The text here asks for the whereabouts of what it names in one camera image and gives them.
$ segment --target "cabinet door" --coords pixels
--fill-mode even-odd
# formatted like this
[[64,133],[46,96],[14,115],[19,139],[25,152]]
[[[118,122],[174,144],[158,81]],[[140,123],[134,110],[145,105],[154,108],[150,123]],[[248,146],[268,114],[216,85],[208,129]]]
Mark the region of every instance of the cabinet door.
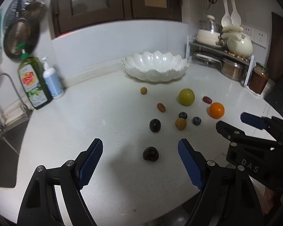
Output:
[[181,0],[132,0],[134,18],[181,21]]
[[54,0],[59,32],[124,18],[122,0]]

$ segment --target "red logo on label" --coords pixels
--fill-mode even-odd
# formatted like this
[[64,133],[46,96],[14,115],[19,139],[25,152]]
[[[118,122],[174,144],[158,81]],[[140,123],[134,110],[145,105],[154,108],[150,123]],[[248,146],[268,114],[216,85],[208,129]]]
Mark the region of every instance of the red logo on label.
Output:
[[31,86],[35,82],[33,71],[22,74],[22,82],[24,85]]

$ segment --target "blue textured pad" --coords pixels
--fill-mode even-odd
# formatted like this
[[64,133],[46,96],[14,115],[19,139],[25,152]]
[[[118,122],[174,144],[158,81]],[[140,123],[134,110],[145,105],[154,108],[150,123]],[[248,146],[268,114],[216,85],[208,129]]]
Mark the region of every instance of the blue textured pad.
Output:
[[186,145],[182,140],[178,142],[178,154],[188,172],[188,175],[191,179],[192,184],[198,187],[198,189],[202,190],[204,187],[204,183],[201,179],[201,171],[195,162],[193,156],[187,149]]
[[261,117],[255,116],[255,115],[252,115],[252,114],[249,114],[249,113],[246,113],[246,112],[243,112],[240,115],[240,120],[243,123],[248,124],[252,127],[258,128],[260,130],[266,129],[266,127],[267,127],[264,120]]
[[103,142],[99,140],[80,169],[79,177],[78,177],[79,178],[78,186],[80,189],[82,189],[83,186],[89,184],[89,181],[97,166],[97,163],[101,158],[102,153],[103,153]]

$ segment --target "white spoon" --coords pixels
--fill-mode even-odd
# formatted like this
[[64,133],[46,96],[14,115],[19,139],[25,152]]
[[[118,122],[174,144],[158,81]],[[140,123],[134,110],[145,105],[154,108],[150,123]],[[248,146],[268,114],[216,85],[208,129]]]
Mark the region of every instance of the white spoon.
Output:
[[221,19],[221,25],[222,25],[222,27],[227,27],[227,26],[232,25],[232,19],[230,17],[229,12],[228,12],[228,2],[227,2],[227,0],[223,0],[223,4],[224,4],[225,15]]
[[240,26],[241,25],[241,17],[239,15],[239,13],[237,12],[235,0],[231,0],[231,1],[232,1],[232,6],[233,6],[233,12],[231,14],[232,25]]

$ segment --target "brown cabinet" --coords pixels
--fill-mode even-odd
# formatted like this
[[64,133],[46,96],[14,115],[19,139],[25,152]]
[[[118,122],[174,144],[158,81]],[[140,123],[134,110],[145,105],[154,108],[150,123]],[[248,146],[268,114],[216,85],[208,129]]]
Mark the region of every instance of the brown cabinet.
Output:
[[180,0],[52,0],[56,36],[108,21],[167,19],[181,21]]

